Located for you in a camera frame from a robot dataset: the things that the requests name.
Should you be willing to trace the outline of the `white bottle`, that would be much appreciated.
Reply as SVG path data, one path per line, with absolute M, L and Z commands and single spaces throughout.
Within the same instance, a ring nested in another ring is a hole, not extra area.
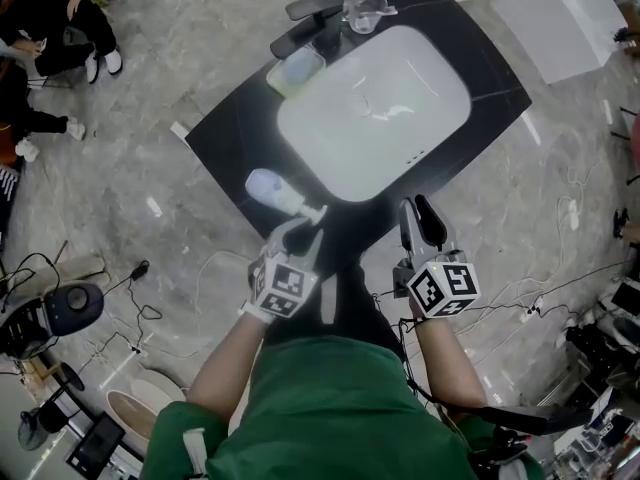
M 268 169 L 254 169 L 245 181 L 245 188 L 257 202 L 293 217 L 306 217 L 314 225 L 323 219 L 328 209 L 327 205 L 320 209 L 311 207 L 282 176 Z

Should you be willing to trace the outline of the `person's green shirt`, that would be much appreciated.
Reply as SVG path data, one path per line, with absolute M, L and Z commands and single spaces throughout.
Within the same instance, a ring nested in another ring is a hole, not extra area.
M 235 429 L 186 402 L 158 416 L 141 480 L 188 480 L 185 432 L 199 429 L 208 480 L 477 480 L 494 428 L 455 428 L 410 391 L 398 357 L 361 341 L 301 339 L 262 349 Z

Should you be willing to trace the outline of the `black waist pack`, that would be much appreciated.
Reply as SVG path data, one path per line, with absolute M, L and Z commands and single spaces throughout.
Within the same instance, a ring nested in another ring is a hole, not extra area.
M 497 480 L 500 469 L 523 455 L 532 440 L 529 434 L 496 427 L 492 443 L 470 453 L 470 464 L 480 480 Z

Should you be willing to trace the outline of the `clear glass cup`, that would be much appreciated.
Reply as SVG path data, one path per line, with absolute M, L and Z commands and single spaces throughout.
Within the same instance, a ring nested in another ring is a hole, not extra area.
M 360 35 L 372 33 L 382 17 L 397 15 L 397 9 L 387 0 L 345 0 L 343 19 Z

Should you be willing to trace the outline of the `black round-base device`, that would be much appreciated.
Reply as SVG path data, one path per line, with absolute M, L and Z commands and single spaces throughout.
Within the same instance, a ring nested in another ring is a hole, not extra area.
M 26 360 L 92 325 L 110 280 L 104 259 L 85 255 L 0 277 L 0 355 Z

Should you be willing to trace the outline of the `person's right forearm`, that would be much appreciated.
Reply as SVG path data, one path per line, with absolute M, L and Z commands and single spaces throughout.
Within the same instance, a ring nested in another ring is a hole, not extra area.
M 424 320 L 415 332 L 432 395 L 455 407 L 485 407 L 487 398 L 480 379 L 448 321 Z

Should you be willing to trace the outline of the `black white striped sofa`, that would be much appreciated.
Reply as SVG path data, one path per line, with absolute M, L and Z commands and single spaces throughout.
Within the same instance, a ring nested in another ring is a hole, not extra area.
M 18 171 L 9 166 L 0 165 L 0 249 L 6 237 L 19 181 Z

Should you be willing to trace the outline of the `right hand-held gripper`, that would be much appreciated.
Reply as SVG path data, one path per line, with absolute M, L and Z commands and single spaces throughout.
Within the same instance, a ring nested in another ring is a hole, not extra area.
M 414 203 L 424 241 L 442 251 L 448 238 L 445 223 L 424 195 L 416 195 Z M 413 253 L 418 223 L 409 198 L 401 201 L 398 219 L 402 247 Z M 480 298 L 474 265 L 460 249 L 432 256 L 419 267 L 409 258 L 401 260 L 393 269 L 393 289 L 395 298 L 415 303 L 418 317 L 453 317 Z

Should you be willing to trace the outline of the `black faucet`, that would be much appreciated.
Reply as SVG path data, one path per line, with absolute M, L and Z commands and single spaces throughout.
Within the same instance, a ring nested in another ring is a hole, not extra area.
M 344 0 L 296 0 L 285 6 L 296 25 L 273 41 L 270 50 L 279 60 L 311 44 L 320 54 L 331 54 L 340 45 Z

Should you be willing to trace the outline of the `white rectangular block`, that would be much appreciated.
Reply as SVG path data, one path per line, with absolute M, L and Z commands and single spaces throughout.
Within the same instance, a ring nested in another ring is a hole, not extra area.
M 626 20 L 614 0 L 490 0 L 548 85 L 602 68 Z

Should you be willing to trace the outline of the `person's left hand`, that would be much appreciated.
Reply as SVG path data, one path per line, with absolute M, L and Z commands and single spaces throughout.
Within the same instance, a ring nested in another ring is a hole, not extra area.
M 240 309 L 240 312 L 242 314 L 249 314 L 249 315 L 255 317 L 256 319 L 260 320 L 261 322 L 265 323 L 266 325 L 270 325 L 276 319 L 276 317 L 274 315 L 270 314 L 269 312 L 264 311 L 260 307 L 254 306 L 249 301 L 246 301 L 244 303 L 244 305 Z

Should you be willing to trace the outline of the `small orange pillow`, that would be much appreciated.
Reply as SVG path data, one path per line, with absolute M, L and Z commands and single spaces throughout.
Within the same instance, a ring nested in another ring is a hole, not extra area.
M 0 165 L 13 166 L 17 161 L 11 125 L 0 122 Z

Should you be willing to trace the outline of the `black-topped vanity cabinet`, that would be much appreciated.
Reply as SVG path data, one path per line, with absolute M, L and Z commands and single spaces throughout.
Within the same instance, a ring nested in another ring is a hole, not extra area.
M 409 25 L 434 41 L 461 75 L 471 95 L 471 115 L 452 138 L 375 196 L 348 203 L 320 182 L 285 145 L 276 129 L 283 98 L 266 82 L 273 62 L 251 75 L 188 134 L 187 142 L 244 219 L 267 237 L 286 215 L 252 199 L 244 187 L 255 168 L 272 169 L 311 202 L 328 207 L 319 268 L 334 272 L 359 257 L 398 222 L 408 196 L 430 196 L 490 146 L 531 105 L 507 61 L 484 31 L 454 0 L 388 0 L 398 7 L 394 25 Z

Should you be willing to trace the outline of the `round beige basin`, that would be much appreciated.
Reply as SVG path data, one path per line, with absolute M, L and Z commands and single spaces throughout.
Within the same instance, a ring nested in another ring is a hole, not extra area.
M 146 452 L 159 413 L 171 403 L 184 400 L 183 388 L 163 373 L 149 369 L 142 370 L 128 388 L 106 392 L 111 415 L 140 454 Z

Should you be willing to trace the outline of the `white sink basin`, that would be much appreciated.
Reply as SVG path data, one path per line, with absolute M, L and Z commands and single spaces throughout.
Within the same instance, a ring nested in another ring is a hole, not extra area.
M 280 107 L 280 133 L 347 202 L 376 197 L 469 118 L 471 97 L 420 31 L 392 26 L 335 61 Z

